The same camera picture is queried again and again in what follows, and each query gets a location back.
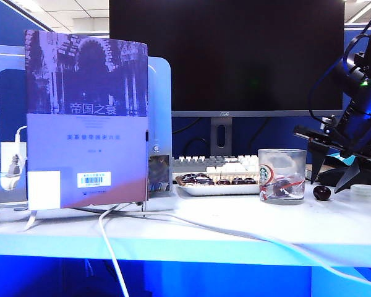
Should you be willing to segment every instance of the barcode sticker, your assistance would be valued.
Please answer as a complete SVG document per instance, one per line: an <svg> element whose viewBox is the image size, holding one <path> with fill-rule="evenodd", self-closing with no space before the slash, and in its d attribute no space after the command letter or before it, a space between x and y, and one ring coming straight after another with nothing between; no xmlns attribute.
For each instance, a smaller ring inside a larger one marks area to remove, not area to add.
<svg viewBox="0 0 371 297"><path fill-rule="evenodd" d="M103 187L111 185L111 172L77 173L77 187Z"/></svg>

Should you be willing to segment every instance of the white label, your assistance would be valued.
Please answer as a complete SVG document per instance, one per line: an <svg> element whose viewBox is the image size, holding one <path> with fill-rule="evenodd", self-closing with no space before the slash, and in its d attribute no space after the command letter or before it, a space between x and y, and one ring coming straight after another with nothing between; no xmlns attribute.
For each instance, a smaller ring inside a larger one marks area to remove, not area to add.
<svg viewBox="0 0 371 297"><path fill-rule="evenodd" d="M30 210L61 208L61 172L28 171L27 197Z"/></svg>
<svg viewBox="0 0 371 297"><path fill-rule="evenodd" d="M111 186L111 172L77 173L77 187Z"/></svg>

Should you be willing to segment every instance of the white tray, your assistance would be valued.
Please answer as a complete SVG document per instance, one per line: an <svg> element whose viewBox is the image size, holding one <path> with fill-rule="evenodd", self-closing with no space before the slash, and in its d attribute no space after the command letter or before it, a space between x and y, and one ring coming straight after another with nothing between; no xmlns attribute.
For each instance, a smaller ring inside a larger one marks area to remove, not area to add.
<svg viewBox="0 0 371 297"><path fill-rule="evenodd" d="M179 187L193 196L251 195L260 192L258 184L187 184Z"/></svg>

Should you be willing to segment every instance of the white cable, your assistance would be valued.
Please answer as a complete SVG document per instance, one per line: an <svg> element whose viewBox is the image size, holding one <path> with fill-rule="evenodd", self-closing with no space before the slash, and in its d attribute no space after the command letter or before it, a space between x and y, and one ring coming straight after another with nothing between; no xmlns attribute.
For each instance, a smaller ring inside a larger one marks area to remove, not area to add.
<svg viewBox="0 0 371 297"><path fill-rule="evenodd" d="M20 131L27 128L27 126L20 127L15 133L15 142L20 142Z"/></svg>
<svg viewBox="0 0 371 297"><path fill-rule="evenodd" d="M166 212L124 212L124 211L121 211L121 212L115 212L115 213L120 213L121 215L127 216L127 217L145 216L145 215L165 215L165 216L173 217L173 218L176 218L178 220L181 220L181 221L193 224L193 225L197 225L197 226L201 226L203 228L209 229L209 230L213 230L215 232L220 232L220 233L234 235L234 236L243 237L243 238L259 239L259 240L263 240L263 241L269 241L271 243L275 243L277 245L288 248L292 251L296 251L299 254L301 254L301 255L309 258L309 259L312 259L318 265L320 265L322 268L324 268L325 270L327 270L327 271L329 271L329 272L331 272L331 273L333 273L333 274L335 274L339 277L346 278L348 280L353 280L355 282L359 282L359 283L363 283L364 285L371 286L371 281L364 280L363 278L355 277L353 275L349 275L349 274L343 273L339 270L336 270L336 269L332 268L331 266L329 266L326 262L321 260L316 255L307 251L306 249L303 249L303 248L301 248L301 247L299 247L299 246L297 246L293 243L289 243L287 241L284 241L284 240L281 240L281 239L278 239L278 238L274 238L274 237L271 237L271 236L264 236L264 235L258 235L258 234L251 233L251 232L244 232L244 231L238 231L238 230L225 229L225 228L220 228L220 227L216 227L216 226L211 226L211 225L207 225L207 224L204 224L204 223L199 223L199 222L195 222L195 221L192 221L192 220L188 220L186 218L182 218L182 217L179 217L179 216L174 215L172 213L166 213Z"/></svg>
<svg viewBox="0 0 371 297"><path fill-rule="evenodd" d="M119 268L116 255L115 255L115 253L113 251L113 248L111 247L111 244L109 242L109 239L107 238L107 234L106 234L106 231L104 230L104 226L103 226L103 219L104 219L104 217L107 216L114 209L116 209L118 207L118 205L119 204L117 204L114 207L111 207L110 209L108 209L107 211L103 212L99 216L99 226L100 226L101 233L103 235L104 241L106 242L107 248L108 248L108 250L110 252L111 260L112 260L112 262L114 264L114 269L116 270L117 278L118 278L119 284L121 286L122 292L124 294L124 297L129 297L128 290L127 290L126 285L125 285L124 277L122 276L122 272L121 272L121 270Z"/></svg>

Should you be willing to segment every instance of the monitor stand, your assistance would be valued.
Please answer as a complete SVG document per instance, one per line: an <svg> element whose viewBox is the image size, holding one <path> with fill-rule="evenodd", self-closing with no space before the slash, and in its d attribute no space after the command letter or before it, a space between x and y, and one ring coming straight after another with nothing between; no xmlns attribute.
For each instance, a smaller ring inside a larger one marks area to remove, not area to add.
<svg viewBox="0 0 371 297"><path fill-rule="evenodd" d="M210 155L232 155L232 117L210 118Z"/></svg>

